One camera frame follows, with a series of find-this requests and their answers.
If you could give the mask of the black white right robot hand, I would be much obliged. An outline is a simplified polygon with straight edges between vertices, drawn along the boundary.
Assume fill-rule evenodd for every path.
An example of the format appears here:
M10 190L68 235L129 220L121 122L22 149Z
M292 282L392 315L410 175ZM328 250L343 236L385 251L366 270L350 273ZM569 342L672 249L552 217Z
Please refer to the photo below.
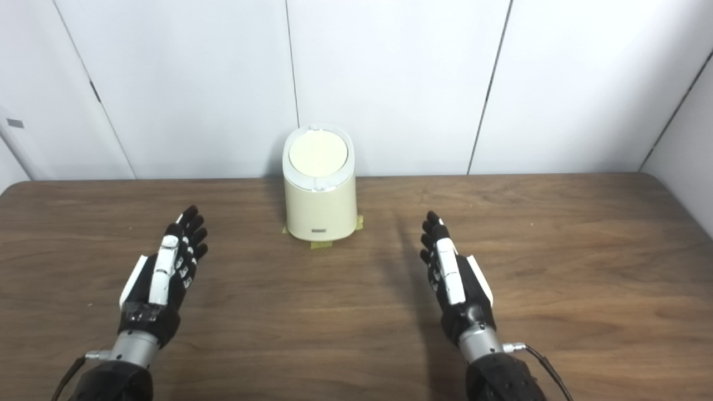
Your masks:
M446 224L434 211L426 213L421 228L419 256L441 308L441 327L448 340L457 345L472 327L496 329L492 293L474 257L458 253Z

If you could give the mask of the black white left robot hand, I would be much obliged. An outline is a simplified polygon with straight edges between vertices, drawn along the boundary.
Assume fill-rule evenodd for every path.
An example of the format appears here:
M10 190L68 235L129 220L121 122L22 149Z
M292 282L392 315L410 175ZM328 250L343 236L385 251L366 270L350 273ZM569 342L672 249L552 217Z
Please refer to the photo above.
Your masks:
M180 308L207 254L207 229L195 205L165 229L159 249L140 256L121 292L118 332L153 335L163 348L180 327Z

